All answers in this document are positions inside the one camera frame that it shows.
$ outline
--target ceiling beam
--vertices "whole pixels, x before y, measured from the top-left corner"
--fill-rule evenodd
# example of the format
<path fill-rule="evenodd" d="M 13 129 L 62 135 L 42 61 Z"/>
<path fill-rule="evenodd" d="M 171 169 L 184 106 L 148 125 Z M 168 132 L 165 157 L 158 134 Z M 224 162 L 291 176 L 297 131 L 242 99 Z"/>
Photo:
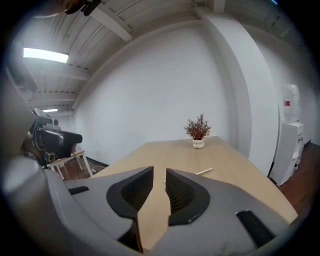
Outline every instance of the ceiling beam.
<path fill-rule="evenodd" d="M 45 59 L 24 58 L 23 63 L 31 74 L 50 77 L 72 78 L 87 81 L 91 74 L 88 70 Z"/>
<path fill-rule="evenodd" d="M 29 94 L 24 97 L 28 107 L 52 105 L 54 102 L 74 102 L 77 96 L 67 92 L 35 92 L 30 98 Z"/>
<path fill-rule="evenodd" d="M 90 16 L 105 25 L 124 41 L 128 42 L 132 39 L 132 36 L 130 35 L 132 30 L 130 27 L 104 4 L 100 3 L 91 12 Z"/>
<path fill-rule="evenodd" d="M 226 0 L 210 0 L 209 6 L 215 14 L 222 14 L 225 11 Z"/>

